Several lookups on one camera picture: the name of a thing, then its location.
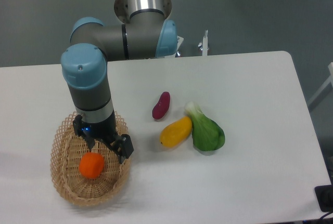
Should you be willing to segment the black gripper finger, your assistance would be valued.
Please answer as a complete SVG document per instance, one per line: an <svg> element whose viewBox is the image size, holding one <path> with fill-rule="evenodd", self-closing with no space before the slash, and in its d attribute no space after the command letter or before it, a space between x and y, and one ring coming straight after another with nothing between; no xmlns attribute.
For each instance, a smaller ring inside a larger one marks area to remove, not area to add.
<svg viewBox="0 0 333 224"><path fill-rule="evenodd" d="M134 151L130 135L114 135L113 142L110 144L110 150L116 154L119 164L123 164Z"/></svg>
<svg viewBox="0 0 333 224"><path fill-rule="evenodd" d="M89 128L83 126L82 115L78 114L74 118L72 125L75 135L78 137L82 137L83 140L86 142L88 149L92 150L95 145L95 139L86 133L87 131L89 131Z"/></svg>

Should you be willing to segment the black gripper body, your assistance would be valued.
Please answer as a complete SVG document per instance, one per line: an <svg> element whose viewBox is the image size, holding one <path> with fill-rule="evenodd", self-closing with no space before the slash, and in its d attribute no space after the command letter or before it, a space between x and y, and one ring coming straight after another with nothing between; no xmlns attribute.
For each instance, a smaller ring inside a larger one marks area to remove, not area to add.
<svg viewBox="0 0 333 224"><path fill-rule="evenodd" d="M118 135L116 131L116 117L114 111L112 111L107 119L99 123L88 123L83 121L83 126L89 128L89 131L86 132L87 134L93 137L95 141L102 142L107 148L110 148L110 144L113 142L113 136Z"/></svg>

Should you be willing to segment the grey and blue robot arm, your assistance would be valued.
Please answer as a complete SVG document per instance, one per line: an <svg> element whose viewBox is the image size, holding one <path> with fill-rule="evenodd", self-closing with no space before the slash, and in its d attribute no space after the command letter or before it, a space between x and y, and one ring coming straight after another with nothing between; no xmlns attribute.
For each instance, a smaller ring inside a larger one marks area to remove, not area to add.
<svg viewBox="0 0 333 224"><path fill-rule="evenodd" d="M74 133L89 149L103 143L123 163L133 153L129 135L118 134L107 75L110 61L164 58L177 52L177 30L168 19L164 0L125 0L121 25L107 27L100 20L78 20L70 46L61 56L62 74L78 115Z"/></svg>

